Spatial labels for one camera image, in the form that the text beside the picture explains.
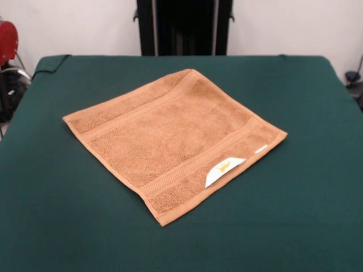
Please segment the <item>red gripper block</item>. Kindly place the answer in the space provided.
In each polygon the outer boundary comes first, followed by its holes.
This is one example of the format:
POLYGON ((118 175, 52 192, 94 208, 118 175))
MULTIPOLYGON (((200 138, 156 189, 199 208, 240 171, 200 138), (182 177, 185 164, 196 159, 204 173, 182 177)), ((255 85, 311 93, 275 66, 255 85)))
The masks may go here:
POLYGON ((0 25, 0 58, 1 66, 13 60, 18 51, 19 37, 15 25, 10 21, 1 21, 0 25))

